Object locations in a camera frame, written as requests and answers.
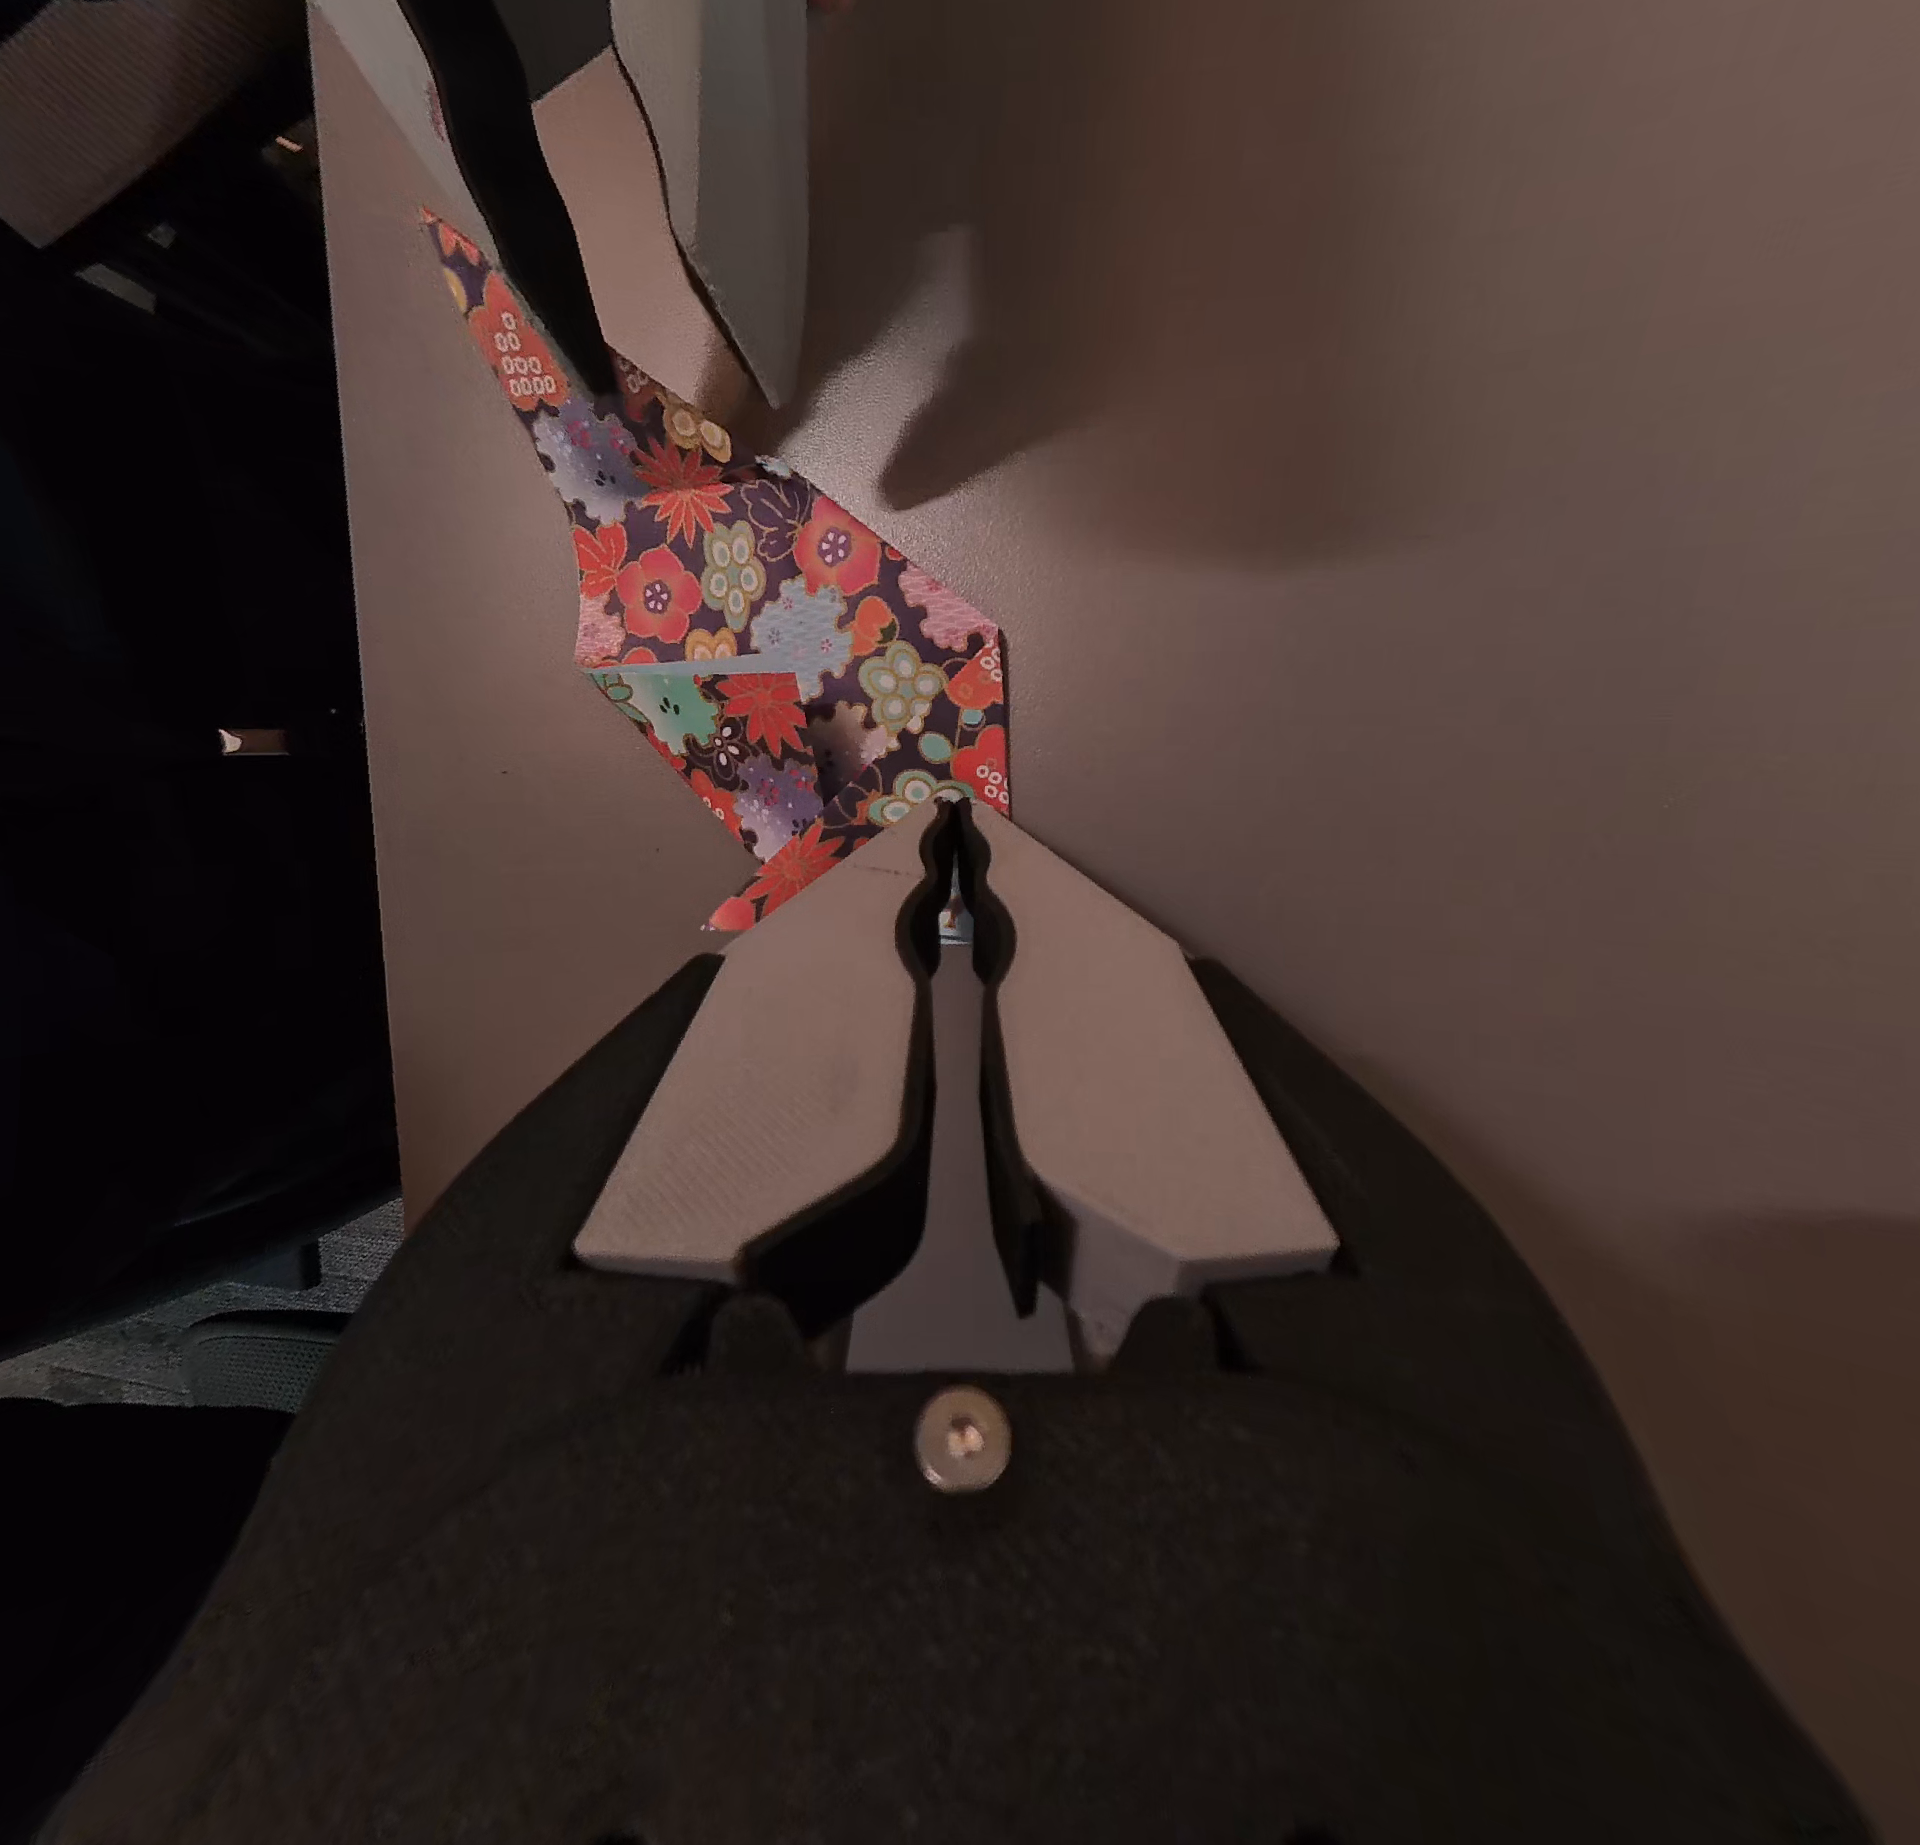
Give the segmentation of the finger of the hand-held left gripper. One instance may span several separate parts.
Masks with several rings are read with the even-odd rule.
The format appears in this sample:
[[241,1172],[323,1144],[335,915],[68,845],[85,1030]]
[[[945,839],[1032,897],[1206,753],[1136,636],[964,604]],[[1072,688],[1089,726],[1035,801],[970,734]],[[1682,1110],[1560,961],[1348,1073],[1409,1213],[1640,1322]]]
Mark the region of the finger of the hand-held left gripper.
[[533,104],[611,41],[609,0],[313,0],[423,160],[435,215],[505,276],[596,393],[611,355]]
[[807,0],[608,0],[686,273],[756,390],[794,394],[807,279]]

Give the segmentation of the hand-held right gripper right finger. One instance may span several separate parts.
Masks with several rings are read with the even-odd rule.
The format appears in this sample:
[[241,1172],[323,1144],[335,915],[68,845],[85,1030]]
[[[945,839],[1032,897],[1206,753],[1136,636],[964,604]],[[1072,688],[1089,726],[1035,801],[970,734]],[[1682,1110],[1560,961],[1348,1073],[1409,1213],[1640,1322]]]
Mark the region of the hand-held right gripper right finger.
[[1018,1309],[1046,1287],[1105,1360],[1143,1305],[1324,1271],[1335,1233],[1181,947],[995,813],[957,837]]

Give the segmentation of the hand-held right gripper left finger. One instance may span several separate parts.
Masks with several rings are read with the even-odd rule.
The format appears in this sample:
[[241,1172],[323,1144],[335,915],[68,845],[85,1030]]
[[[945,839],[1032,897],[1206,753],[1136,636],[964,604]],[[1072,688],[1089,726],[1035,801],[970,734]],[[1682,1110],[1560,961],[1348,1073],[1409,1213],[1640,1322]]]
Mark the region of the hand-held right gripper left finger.
[[767,1294],[803,1336],[918,1251],[953,817],[919,806],[726,950],[574,1257]]

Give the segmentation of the floral origami paper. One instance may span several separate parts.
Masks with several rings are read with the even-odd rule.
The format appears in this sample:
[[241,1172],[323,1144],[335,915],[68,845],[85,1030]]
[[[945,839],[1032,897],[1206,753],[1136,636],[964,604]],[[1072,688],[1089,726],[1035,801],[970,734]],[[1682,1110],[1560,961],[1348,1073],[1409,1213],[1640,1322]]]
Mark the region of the floral origami paper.
[[419,226],[561,506],[575,667],[752,858],[707,930],[918,806],[1012,813],[993,618],[623,356],[592,393],[476,243]]

